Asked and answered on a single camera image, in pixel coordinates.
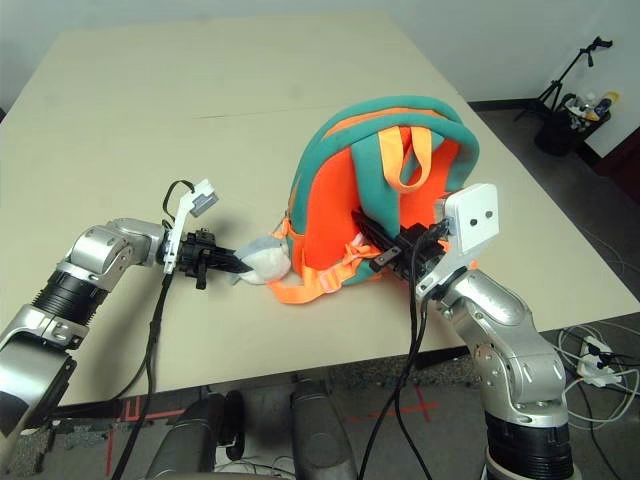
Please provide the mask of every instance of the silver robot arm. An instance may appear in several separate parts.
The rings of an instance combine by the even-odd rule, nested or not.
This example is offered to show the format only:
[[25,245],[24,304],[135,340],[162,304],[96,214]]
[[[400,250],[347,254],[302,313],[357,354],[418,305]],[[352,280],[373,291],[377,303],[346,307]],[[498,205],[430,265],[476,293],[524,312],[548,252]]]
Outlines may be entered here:
[[441,199],[437,223],[401,228],[393,239],[363,214],[354,218],[383,252],[371,268],[389,266],[407,280],[417,239],[428,237],[417,254],[415,295],[455,328],[482,377],[488,478],[580,479],[571,459],[560,358],[536,331],[522,299],[468,269],[500,231],[495,186],[476,184]]
[[562,362],[514,293],[479,270],[435,302],[465,341],[481,377],[487,478],[579,480],[569,444]]
[[89,321],[130,265],[152,266],[165,228],[121,218],[91,227],[47,285],[0,335],[0,472],[20,435],[41,425],[67,389]]

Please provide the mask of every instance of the orange strap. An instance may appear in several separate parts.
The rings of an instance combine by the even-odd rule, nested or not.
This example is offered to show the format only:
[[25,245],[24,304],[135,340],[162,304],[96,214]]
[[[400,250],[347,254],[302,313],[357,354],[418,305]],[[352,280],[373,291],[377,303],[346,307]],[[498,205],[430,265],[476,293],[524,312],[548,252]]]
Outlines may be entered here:
[[380,252],[370,245],[346,245],[343,260],[327,270],[315,270],[302,261],[302,285],[287,286],[281,281],[267,285],[282,303],[301,304],[318,298],[325,293],[340,290],[342,284],[356,274],[364,258],[378,256]]
[[409,157],[402,145],[400,127],[391,127],[378,132],[380,142],[380,156],[384,178],[391,187],[400,193],[410,193],[418,190],[429,177],[431,171],[431,130],[423,127],[411,127],[411,144],[420,165],[420,178],[411,185],[401,180],[402,168]]

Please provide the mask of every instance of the backpack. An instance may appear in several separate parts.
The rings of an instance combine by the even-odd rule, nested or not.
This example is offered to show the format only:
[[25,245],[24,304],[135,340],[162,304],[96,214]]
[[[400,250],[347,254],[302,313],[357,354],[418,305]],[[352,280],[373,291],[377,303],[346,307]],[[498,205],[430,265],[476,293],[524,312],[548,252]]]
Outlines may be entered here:
[[394,96],[334,115],[305,148],[285,218],[286,239],[302,285],[268,285],[278,300],[309,302],[375,275],[353,218],[362,211],[394,238],[400,226],[434,223],[435,201],[462,187],[478,158],[478,141],[446,103]]

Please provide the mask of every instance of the white cable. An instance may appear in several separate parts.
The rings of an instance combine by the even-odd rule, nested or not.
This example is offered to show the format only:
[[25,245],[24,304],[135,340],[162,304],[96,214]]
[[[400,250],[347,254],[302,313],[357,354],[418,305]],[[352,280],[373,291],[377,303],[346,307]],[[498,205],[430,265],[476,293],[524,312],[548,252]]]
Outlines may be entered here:
[[[623,402],[625,402],[625,406],[624,408],[622,408],[622,410],[618,413],[612,414],[612,416],[610,416],[609,418],[589,418],[589,417],[585,417],[582,415],[579,415],[575,412],[572,412],[571,410],[569,410],[569,415],[579,418],[580,420],[584,420],[585,422],[592,422],[592,423],[613,423],[616,420],[619,420],[620,418],[622,418],[622,416],[627,413],[627,410],[629,410],[629,407],[631,407],[631,404],[633,403],[633,400],[635,399],[636,394],[638,393],[638,390],[640,388],[640,371],[638,369],[632,369],[632,370],[625,370],[623,372],[616,372],[616,375],[629,375],[631,373],[635,373],[636,374],[636,386],[633,388],[633,395],[628,395],[628,401],[627,398],[625,397],[625,399],[623,399]],[[573,382],[571,382],[569,384],[569,386],[567,388],[565,388],[564,393],[566,393],[570,388],[574,387],[575,385],[577,385],[580,381],[582,381],[582,379],[577,379],[574,380]]]
[[576,358],[576,359],[578,359],[578,360],[580,360],[580,357],[578,357],[577,355],[574,355],[574,354],[572,354],[572,353],[569,353],[569,352],[565,351],[565,350],[562,348],[562,347],[563,347],[563,345],[564,345],[564,335],[565,335],[564,330],[559,330],[559,331],[558,331],[558,345],[557,345],[557,346],[552,345],[552,346],[553,346],[553,348],[555,348],[556,350],[558,350],[558,352],[560,352],[560,355],[562,356],[562,358],[564,358],[564,359],[565,359],[565,361],[566,361],[569,365],[573,366],[574,368],[577,368],[577,367],[578,367],[578,364],[577,364],[577,363],[572,362],[571,360],[569,360],[569,357],[573,357],[573,358]]
[[584,330],[592,337],[596,337],[598,340],[604,341],[604,337],[602,336],[602,333],[600,333],[600,330],[598,330],[595,327],[592,327],[590,325],[575,325],[573,327],[569,327],[568,330],[571,331],[574,328],[579,328],[580,330]]
[[633,270],[634,272],[640,274],[640,267],[636,267],[635,265],[629,263],[629,262],[625,262],[625,261],[617,261],[617,260],[607,260],[607,263],[613,263],[616,265],[622,265],[622,271],[624,272],[624,267],[627,267],[631,270]]
[[578,225],[575,224],[576,227],[578,227],[580,230],[582,230],[584,233],[586,233],[587,235],[589,235],[591,238],[595,239],[597,242],[599,242],[600,244],[604,245],[605,247],[607,247],[609,250],[611,250],[611,252],[613,252],[613,254],[616,256],[616,258],[618,259],[617,262],[615,263],[620,263],[622,266],[622,269],[620,271],[620,275],[624,276],[624,267],[625,267],[625,261],[622,259],[622,255],[620,255],[620,253],[618,253],[618,251],[613,248],[611,245],[609,245],[607,242],[605,242],[604,240],[602,240],[600,237],[598,237],[596,234],[591,233],[589,230],[587,230],[586,228],[584,228],[582,225]]
[[617,323],[613,323],[613,322],[607,322],[605,320],[602,320],[600,323],[604,325],[609,325],[610,327],[616,327],[622,330],[626,330],[627,332],[633,333],[634,335],[638,335],[640,337],[640,331],[634,330],[633,328],[625,327],[624,325],[618,325]]
[[[579,378],[577,380],[574,380],[567,388],[565,388],[564,393],[567,393],[571,388],[573,388],[575,385],[577,385],[578,383],[582,382],[582,378]],[[627,396],[625,395],[625,397],[620,401],[620,403],[618,405],[616,405],[616,408],[613,409],[613,411],[611,412],[611,415],[609,415],[609,418],[614,417],[615,415],[617,415],[620,410],[622,408],[624,408],[625,405],[625,400],[627,400]],[[607,424],[606,423],[599,423],[597,425],[594,425],[593,427],[583,427],[582,425],[577,425],[575,423],[571,423],[568,422],[570,426],[572,426],[573,428],[577,428],[578,430],[586,430],[589,431],[591,430],[591,428],[593,428],[593,430],[600,430],[602,427],[605,427]]]

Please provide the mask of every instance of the beige table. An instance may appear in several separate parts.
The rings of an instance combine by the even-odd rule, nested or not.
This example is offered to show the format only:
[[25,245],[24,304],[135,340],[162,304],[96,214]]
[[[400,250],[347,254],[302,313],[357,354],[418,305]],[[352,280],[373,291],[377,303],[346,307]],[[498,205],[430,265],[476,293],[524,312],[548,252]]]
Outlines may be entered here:
[[[639,310],[446,79],[385,15],[367,12],[61,35],[1,126],[1,324],[88,226],[120,216],[159,221],[173,179],[208,177],[222,199],[189,229],[206,226],[229,247],[264,234],[329,116],[410,93],[448,102],[478,137],[470,182],[497,184],[502,224],[480,265],[527,300],[539,329]],[[104,399],[127,383],[160,278],[159,268],[127,272],[74,354],[64,403]],[[165,310],[158,389],[401,354],[408,324],[406,291],[391,279],[291,307],[266,288],[231,287],[222,274],[210,274],[206,291],[180,276]],[[423,348],[458,344],[434,320]]]

